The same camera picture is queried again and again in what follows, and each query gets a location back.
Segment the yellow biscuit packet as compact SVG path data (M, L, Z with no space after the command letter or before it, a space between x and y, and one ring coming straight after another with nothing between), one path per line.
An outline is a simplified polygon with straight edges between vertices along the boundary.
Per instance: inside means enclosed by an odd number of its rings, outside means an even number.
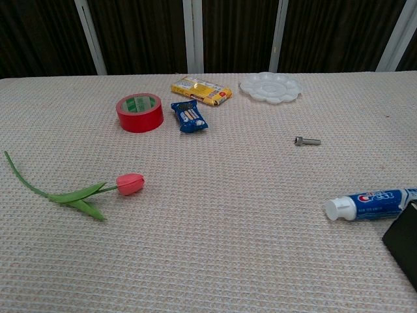
M171 91L209 106L219 106L233 95L228 87L193 76L185 76L181 80L171 84Z

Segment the red tape roll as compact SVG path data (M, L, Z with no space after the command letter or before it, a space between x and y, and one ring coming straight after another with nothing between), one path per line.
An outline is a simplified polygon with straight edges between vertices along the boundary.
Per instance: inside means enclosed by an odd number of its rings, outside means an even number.
M128 95L118 101L115 109L121 127L128 132L148 132L164 122L162 101L151 93Z

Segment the black box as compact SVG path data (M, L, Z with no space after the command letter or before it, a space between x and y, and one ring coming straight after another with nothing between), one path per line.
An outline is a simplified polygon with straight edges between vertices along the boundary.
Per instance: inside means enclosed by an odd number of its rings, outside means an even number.
M409 202L382 241L417 292L417 200Z

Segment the beige woven tablecloth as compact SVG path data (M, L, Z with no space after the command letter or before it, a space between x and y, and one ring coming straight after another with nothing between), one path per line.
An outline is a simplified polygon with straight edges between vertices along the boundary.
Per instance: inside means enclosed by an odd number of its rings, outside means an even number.
M199 105L179 130L179 75L0 80L0 313L417 313L417 292L382 243L389 220L335 222L326 200L417 187L417 71L297 74L277 106L205 74L233 97ZM124 130L118 101L151 93L164 122ZM321 140L296 146L295 138ZM106 218L35 194L124 174L130 196L86 202Z

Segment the pink artificial tulip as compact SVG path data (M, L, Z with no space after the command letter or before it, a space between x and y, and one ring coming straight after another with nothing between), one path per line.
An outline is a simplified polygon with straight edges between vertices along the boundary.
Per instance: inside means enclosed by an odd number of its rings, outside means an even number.
M4 152L4 155L14 175L29 190L53 203L71 207L101 222L105 221L106 218L97 208L86 202L87 198L112 190L118 190L122 196L130 196L139 192L145 184L144 177L141 174L129 173L118 177L115 186L104 188L106 182L103 182L65 194L48 194L34 187L21 175L7 151Z

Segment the blue cookie packet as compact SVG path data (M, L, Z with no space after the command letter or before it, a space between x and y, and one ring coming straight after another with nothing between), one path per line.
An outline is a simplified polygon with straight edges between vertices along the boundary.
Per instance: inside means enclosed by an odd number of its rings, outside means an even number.
M171 109L179 120L181 132L193 133L208 128L207 122L197 109L196 100L172 103Z

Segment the white frame post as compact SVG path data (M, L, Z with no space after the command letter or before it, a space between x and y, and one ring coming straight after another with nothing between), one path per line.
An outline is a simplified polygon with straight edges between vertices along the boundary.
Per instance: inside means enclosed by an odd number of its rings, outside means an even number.
M417 0L406 0L376 72L395 72L417 30Z
M277 73L289 0L279 0L268 70Z
M202 74L204 69L203 2L182 0L186 62L189 74Z
M102 50L96 34L93 18L89 9L87 0L74 0L78 16L83 28L83 32L89 47L89 51L96 69L96 73L99 76L107 75L107 69L102 55Z

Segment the blue Crest toothpaste tube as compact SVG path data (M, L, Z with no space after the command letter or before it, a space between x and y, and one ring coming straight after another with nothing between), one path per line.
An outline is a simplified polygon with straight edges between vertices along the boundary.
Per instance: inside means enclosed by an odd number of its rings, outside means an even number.
M412 200L417 200L417 188L380 190L328 200L324 210L330 220L395 218Z

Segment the white flower-shaped paint palette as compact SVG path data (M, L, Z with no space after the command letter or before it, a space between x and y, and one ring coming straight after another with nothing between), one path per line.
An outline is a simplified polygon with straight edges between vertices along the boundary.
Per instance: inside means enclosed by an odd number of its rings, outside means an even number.
M269 104L294 101L302 92L301 84L296 79L273 72L247 74L239 87L254 100Z

